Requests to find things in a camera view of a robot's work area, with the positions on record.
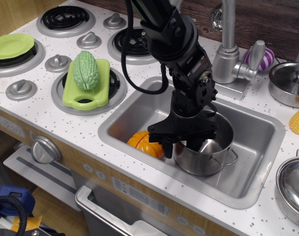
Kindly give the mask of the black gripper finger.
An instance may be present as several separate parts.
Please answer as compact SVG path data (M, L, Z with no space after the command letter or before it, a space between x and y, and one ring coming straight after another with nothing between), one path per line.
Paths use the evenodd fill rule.
M199 151L204 142L205 139L190 139L186 141L186 147L193 151Z
M163 151L166 158L171 158L173 153L173 143L163 142Z

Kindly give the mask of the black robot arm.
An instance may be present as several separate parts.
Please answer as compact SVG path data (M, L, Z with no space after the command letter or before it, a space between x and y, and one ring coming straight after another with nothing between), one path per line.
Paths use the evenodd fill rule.
M162 145L166 158L172 156L173 145L179 141L198 149L216 136L218 125L210 118L217 113L212 104L217 91L194 21L167 0L128 0L126 8L128 27L133 27L133 14L137 13L145 47L161 65L163 81L158 93L168 86L167 74L174 86L170 113L148 127L149 140Z

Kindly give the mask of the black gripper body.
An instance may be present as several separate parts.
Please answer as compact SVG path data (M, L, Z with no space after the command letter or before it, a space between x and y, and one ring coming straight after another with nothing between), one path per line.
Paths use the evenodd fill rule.
M214 139L218 129L218 124L213 121L216 114L215 111L202 110L193 117L181 117L171 111L166 119L148 127L149 141L174 144L190 139Z

